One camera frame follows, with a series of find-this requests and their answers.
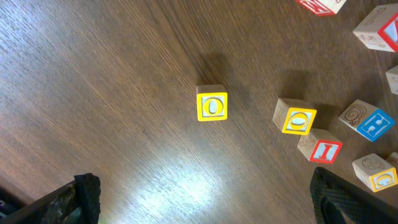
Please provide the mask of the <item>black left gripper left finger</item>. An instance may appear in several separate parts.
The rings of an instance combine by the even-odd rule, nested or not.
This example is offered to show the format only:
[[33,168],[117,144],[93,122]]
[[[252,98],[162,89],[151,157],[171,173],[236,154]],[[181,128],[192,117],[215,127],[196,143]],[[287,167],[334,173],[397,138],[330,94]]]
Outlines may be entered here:
[[74,176],[75,180],[50,194],[17,210],[1,223],[70,223],[97,224],[101,213],[100,178],[87,173]]

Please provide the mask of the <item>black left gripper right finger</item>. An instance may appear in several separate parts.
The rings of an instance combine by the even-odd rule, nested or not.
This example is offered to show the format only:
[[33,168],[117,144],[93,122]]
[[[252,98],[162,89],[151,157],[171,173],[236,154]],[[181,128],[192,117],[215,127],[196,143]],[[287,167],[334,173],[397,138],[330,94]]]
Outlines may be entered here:
[[316,167],[310,183],[318,224],[397,223],[397,209],[323,167]]

